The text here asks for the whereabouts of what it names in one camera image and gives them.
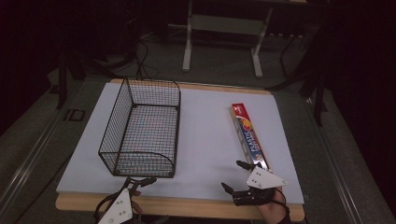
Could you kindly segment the black metal stand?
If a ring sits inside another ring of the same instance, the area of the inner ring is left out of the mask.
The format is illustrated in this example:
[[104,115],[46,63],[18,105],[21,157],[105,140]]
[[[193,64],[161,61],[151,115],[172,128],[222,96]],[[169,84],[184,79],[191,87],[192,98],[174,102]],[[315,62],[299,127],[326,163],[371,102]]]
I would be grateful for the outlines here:
[[324,84],[326,79],[326,73],[321,65],[322,60],[320,59],[320,30],[317,29],[311,34],[312,39],[307,46],[306,52],[300,63],[293,70],[290,77],[285,81],[280,82],[271,87],[266,87],[268,91],[279,91],[299,81],[303,82],[302,87],[299,90],[299,94],[303,98],[310,98],[313,93],[314,97],[314,111],[313,117],[319,127],[322,126],[321,112],[323,108],[323,94]]

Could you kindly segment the person's right hand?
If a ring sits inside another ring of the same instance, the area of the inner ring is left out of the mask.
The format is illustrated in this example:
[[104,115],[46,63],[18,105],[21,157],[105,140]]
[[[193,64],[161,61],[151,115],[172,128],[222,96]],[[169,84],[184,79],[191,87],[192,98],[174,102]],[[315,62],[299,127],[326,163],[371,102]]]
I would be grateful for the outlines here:
[[273,200],[267,204],[257,205],[265,224],[291,224],[290,211],[286,206],[286,199],[282,188],[275,190]]

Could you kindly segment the white metal stand frame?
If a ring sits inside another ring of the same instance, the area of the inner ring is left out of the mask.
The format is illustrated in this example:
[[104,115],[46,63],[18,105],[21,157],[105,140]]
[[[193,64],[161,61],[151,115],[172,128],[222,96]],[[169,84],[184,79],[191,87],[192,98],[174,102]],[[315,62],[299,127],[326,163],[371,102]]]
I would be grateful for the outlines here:
[[191,69],[191,53],[192,42],[191,34],[193,30],[230,33],[239,35],[255,35],[258,37],[257,44],[250,50],[251,61],[254,68],[256,78],[262,78],[262,66],[259,53],[262,47],[262,41],[266,35],[269,22],[272,17],[273,8],[269,7],[262,21],[247,20],[237,18],[227,18],[219,16],[209,16],[193,13],[193,1],[188,1],[188,17],[187,17],[187,38],[184,50],[184,58],[182,70],[189,72]]

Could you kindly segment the metal floor rail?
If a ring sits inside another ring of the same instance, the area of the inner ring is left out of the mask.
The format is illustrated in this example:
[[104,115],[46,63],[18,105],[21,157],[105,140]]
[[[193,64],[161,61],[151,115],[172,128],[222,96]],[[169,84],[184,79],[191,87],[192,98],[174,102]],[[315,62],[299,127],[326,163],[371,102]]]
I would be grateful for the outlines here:
[[45,126],[44,131],[39,135],[34,146],[29,150],[29,154],[25,157],[17,171],[7,183],[6,189],[0,195],[0,221],[5,218],[11,205],[15,202],[21,192],[21,189],[42,156],[44,148],[48,144],[57,123],[63,115],[63,109],[56,109],[54,111],[49,122]]
[[336,187],[338,192],[340,201],[344,207],[346,212],[346,216],[350,224],[362,224],[361,215],[356,207],[356,204],[350,194],[347,183],[341,173],[341,170],[338,166],[338,163],[332,153],[332,147],[323,132],[322,128],[318,126],[316,120],[311,118],[311,121],[314,123],[315,130],[319,136],[319,140],[322,144],[325,160],[328,163],[330,174],[332,177],[332,181]]

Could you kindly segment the black wire basket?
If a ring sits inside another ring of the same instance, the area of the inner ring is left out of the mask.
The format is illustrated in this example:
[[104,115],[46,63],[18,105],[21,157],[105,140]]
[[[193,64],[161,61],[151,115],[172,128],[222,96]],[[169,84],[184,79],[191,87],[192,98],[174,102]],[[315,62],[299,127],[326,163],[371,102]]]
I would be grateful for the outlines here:
[[180,112],[175,81],[125,78],[98,150],[107,170],[114,176],[172,178]]

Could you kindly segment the person's left hand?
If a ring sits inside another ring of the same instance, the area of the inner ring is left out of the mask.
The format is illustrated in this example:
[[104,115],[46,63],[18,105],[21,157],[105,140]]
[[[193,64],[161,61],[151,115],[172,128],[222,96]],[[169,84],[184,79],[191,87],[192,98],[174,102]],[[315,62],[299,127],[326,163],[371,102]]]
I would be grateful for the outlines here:
[[[141,192],[137,190],[133,193],[133,195],[140,196]],[[132,208],[136,211],[137,214],[142,215],[144,213],[142,207],[138,203],[136,203],[135,201],[131,201],[131,204],[132,204]]]

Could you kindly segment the white table mat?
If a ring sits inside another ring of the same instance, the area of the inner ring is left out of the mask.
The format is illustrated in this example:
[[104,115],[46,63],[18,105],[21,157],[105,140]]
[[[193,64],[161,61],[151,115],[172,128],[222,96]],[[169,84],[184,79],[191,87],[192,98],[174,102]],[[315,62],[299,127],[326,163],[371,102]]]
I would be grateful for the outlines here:
[[[107,83],[102,90],[57,187],[59,193],[110,194],[124,183],[123,177],[107,170],[98,155],[119,88]],[[235,103],[245,105],[273,173],[288,182],[283,188],[287,202],[302,204],[304,197],[275,98],[226,91],[181,90],[176,174],[142,188],[142,194],[230,201],[223,183],[236,190],[247,189],[249,171],[236,165],[245,156],[231,117]]]

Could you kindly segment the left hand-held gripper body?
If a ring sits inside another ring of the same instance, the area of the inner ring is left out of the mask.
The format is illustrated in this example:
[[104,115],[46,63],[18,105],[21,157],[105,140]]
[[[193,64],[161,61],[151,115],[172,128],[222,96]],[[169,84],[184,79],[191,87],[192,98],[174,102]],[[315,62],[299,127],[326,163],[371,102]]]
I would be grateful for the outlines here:
[[121,187],[116,193],[105,197],[97,205],[97,210],[108,202],[105,212],[97,214],[97,224],[126,224],[132,223],[136,211],[132,208],[133,193],[137,191],[139,181],[131,179],[129,188]]

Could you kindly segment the black floor bracket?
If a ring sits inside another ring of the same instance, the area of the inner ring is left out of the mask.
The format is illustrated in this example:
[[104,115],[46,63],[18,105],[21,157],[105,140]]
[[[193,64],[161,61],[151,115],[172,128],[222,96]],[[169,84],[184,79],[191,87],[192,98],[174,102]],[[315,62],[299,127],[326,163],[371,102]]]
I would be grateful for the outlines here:
[[83,121],[86,115],[85,110],[68,109],[64,116],[64,121]]

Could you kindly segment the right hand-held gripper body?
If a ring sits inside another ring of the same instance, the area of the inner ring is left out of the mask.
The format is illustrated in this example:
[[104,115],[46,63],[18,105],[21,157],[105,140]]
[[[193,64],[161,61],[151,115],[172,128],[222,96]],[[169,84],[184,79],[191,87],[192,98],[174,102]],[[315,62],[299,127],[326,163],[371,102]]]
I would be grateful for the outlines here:
[[236,206],[268,203],[285,206],[286,197],[279,188],[287,184],[285,179],[256,166],[247,178],[248,190],[232,190],[233,203]]

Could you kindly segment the long plastic wrap box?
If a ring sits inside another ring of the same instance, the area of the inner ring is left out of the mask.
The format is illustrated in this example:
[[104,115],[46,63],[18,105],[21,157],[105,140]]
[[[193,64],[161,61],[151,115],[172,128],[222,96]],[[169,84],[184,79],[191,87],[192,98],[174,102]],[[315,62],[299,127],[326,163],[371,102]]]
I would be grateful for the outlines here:
[[263,169],[269,170],[269,164],[245,105],[242,103],[232,104],[231,116],[247,161],[259,164]]

